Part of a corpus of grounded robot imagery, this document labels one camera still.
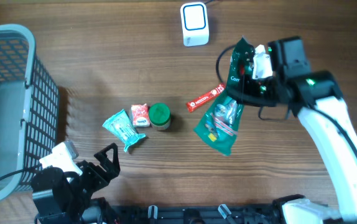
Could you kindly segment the light green wipes packet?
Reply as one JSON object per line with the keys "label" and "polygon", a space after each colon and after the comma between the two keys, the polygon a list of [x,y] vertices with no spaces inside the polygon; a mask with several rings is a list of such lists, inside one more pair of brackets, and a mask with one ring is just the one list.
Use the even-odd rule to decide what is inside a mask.
{"label": "light green wipes packet", "polygon": [[145,134],[136,131],[124,109],[108,118],[102,127],[123,142],[124,152],[128,152],[131,146],[146,137]]}

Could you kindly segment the red white small packet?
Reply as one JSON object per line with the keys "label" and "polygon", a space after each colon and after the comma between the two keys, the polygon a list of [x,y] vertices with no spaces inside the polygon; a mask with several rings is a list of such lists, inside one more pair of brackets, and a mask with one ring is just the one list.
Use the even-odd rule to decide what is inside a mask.
{"label": "red white small packet", "polygon": [[149,107],[147,104],[132,105],[130,112],[132,125],[135,128],[146,128],[151,125],[151,121],[149,118]]}

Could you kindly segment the green 3M gloves packet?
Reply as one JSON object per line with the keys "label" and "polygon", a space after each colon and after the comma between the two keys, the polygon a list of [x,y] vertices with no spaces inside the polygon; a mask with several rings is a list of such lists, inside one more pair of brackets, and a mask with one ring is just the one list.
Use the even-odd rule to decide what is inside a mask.
{"label": "green 3M gloves packet", "polygon": [[222,153],[224,156],[231,155],[231,148],[237,138],[240,119],[244,105],[239,104],[229,96],[229,90],[239,91],[240,81],[253,72],[254,46],[245,38],[241,38],[218,56],[216,61],[216,74],[221,78],[219,71],[220,60],[224,54],[231,50],[228,78],[225,82],[225,90],[216,97],[213,104],[208,108],[194,132],[211,148]]}

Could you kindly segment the green lidded jar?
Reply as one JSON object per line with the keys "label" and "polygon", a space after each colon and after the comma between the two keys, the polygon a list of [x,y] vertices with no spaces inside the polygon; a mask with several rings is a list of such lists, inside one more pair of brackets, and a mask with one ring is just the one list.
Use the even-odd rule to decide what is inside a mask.
{"label": "green lidded jar", "polygon": [[149,108],[151,126],[156,130],[166,130],[171,123],[169,107],[164,103],[156,103]]}

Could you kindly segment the red Nescafe sachet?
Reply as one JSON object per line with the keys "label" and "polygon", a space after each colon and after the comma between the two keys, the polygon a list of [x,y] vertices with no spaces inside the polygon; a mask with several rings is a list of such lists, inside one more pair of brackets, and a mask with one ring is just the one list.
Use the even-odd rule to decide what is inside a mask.
{"label": "red Nescafe sachet", "polygon": [[207,93],[195,98],[192,101],[187,102],[186,106],[190,113],[197,110],[199,107],[203,106],[205,103],[215,99],[225,90],[225,84],[220,83],[214,89],[208,91]]}

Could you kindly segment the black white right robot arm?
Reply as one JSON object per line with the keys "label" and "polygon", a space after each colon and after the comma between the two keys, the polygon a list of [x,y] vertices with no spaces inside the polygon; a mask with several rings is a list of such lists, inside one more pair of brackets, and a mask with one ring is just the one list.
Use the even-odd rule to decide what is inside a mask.
{"label": "black white right robot arm", "polygon": [[314,72],[298,36],[259,49],[246,40],[232,46],[227,94],[258,108],[286,105],[314,141],[331,178],[338,208],[302,195],[274,201],[278,223],[357,223],[357,135],[334,76]]}

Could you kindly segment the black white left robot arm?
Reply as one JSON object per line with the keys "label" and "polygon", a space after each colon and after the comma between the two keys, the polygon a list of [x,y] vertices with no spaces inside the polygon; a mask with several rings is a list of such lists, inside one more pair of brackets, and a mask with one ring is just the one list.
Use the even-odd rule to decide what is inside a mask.
{"label": "black white left robot arm", "polygon": [[99,162],[75,162],[78,151],[64,141],[41,158],[39,171],[31,180],[32,199],[41,223],[119,223],[117,213],[105,198],[93,194],[109,185],[120,173],[115,143],[97,152]]}

